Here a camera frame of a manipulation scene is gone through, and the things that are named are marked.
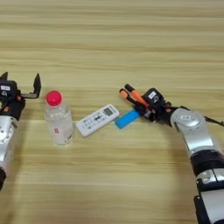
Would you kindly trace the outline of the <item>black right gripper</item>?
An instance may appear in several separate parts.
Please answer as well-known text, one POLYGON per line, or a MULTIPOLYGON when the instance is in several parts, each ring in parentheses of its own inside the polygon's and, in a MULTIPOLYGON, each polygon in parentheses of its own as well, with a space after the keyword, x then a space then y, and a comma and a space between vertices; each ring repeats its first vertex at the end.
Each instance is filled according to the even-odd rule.
POLYGON ((168 126, 171 126, 172 114, 178 109, 168 101, 152 103, 147 106, 135 102, 133 108, 140 116, 144 116, 151 123, 162 123, 168 126))

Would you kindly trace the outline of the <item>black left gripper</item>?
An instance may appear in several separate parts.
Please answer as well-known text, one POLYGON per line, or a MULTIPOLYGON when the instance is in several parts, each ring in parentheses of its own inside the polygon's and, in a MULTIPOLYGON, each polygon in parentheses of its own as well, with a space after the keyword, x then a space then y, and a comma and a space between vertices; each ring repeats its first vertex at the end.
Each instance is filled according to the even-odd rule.
MULTIPOLYGON (((7 81, 8 72, 3 73, 0 76, 0 81, 7 81)), ((25 108, 25 99, 38 99, 41 91, 41 79, 40 75, 37 74, 33 82, 33 91, 28 94, 21 94, 16 96, 14 99, 0 97, 0 116, 11 116, 15 119, 19 119, 23 109, 25 108)))

